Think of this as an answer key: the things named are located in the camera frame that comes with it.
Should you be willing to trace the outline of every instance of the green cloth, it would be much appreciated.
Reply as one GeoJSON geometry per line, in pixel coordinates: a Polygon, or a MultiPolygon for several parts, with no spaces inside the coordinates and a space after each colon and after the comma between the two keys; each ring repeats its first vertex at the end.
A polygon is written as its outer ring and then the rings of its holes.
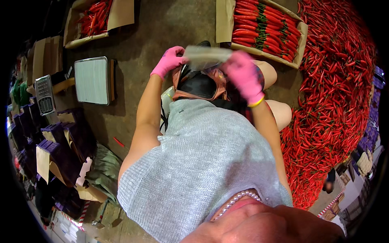
{"type": "Polygon", "coordinates": [[[15,103],[19,105],[19,108],[30,103],[30,94],[27,92],[26,82],[19,84],[19,79],[16,80],[12,90],[12,95],[15,103]]]}
{"type": "Polygon", "coordinates": [[[117,200],[117,179],[122,161],[105,146],[97,143],[96,155],[85,179],[91,186],[108,196],[110,202],[119,205],[117,200]]]}

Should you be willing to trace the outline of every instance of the pearl necklace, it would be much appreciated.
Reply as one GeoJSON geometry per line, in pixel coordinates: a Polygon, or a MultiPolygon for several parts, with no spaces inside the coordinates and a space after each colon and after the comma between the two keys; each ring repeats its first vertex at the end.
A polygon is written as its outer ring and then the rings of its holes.
{"type": "Polygon", "coordinates": [[[261,198],[256,195],[255,193],[252,193],[252,192],[249,192],[249,191],[241,191],[240,193],[238,193],[227,205],[225,208],[222,209],[222,212],[219,213],[218,216],[215,217],[215,220],[217,220],[220,216],[222,216],[225,212],[227,212],[227,210],[232,207],[232,205],[235,204],[235,202],[237,202],[240,198],[244,197],[244,196],[250,196],[252,198],[254,198],[255,200],[257,201],[260,201],[262,202],[261,198]]]}

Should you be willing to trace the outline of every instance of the black hair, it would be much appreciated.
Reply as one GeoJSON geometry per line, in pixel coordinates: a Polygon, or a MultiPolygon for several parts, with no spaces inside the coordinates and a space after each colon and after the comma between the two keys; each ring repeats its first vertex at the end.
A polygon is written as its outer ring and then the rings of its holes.
{"type": "Polygon", "coordinates": [[[334,190],[334,183],[333,182],[331,182],[331,181],[324,182],[323,191],[326,191],[327,194],[330,194],[333,190],[334,190]],[[331,183],[331,188],[329,190],[326,188],[327,182],[331,183]]]}

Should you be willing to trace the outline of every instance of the red and white tape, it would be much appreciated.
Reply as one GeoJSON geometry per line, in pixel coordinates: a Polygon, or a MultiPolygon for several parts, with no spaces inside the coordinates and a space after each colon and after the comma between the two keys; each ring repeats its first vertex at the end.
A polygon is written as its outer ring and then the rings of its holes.
{"type": "Polygon", "coordinates": [[[74,221],[74,219],[70,218],[67,214],[65,214],[64,212],[61,211],[62,215],[67,219],[69,220],[72,224],[74,224],[75,226],[77,226],[77,228],[79,228],[80,230],[82,231],[85,231],[84,228],[82,227],[82,224],[84,222],[84,218],[85,218],[85,214],[86,214],[86,210],[87,208],[89,207],[89,204],[90,204],[91,201],[86,201],[85,205],[84,205],[84,209],[82,210],[82,214],[81,214],[81,217],[79,219],[78,222],[74,221]]]}
{"type": "Polygon", "coordinates": [[[323,210],[321,211],[317,216],[320,217],[322,216],[333,204],[336,200],[338,200],[338,198],[343,194],[344,190],[346,189],[345,186],[343,186],[343,183],[340,183],[339,179],[338,179],[338,175],[336,175],[335,179],[338,181],[340,187],[342,188],[342,190],[340,191],[340,193],[336,196],[336,198],[334,200],[332,200],[332,202],[323,210]]]}

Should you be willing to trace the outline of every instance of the woman's arm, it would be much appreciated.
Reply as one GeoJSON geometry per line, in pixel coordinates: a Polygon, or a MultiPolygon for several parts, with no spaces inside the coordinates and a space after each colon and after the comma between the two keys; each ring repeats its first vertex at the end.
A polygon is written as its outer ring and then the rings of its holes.
{"type": "Polygon", "coordinates": [[[160,135],[162,82],[170,70],[188,61],[177,56],[183,52],[184,48],[181,46],[169,48],[150,74],[149,82],[139,101],[134,136],[130,150],[120,167],[118,184],[123,173],[132,164],[152,148],[160,145],[157,137],[160,135]]]}
{"type": "Polygon", "coordinates": [[[266,139],[272,149],[275,159],[275,168],[277,170],[280,183],[286,188],[292,198],[292,192],[286,179],[284,159],[281,152],[280,133],[278,132],[278,127],[275,123],[273,113],[265,101],[262,101],[251,110],[255,128],[266,139]]]}
{"type": "Polygon", "coordinates": [[[130,150],[120,167],[119,180],[133,163],[149,150],[160,145],[157,136],[160,135],[161,87],[161,77],[156,74],[151,75],[139,101],[134,136],[130,150]]]}
{"type": "Polygon", "coordinates": [[[248,106],[252,108],[255,127],[270,144],[279,180],[291,196],[282,158],[280,134],[273,113],[264,102],[263,87],[258,82],[257,69],[250,55],[243,51],[235,51],[221,68],[239,90],[240,95],[246,99],[248,106]]]}

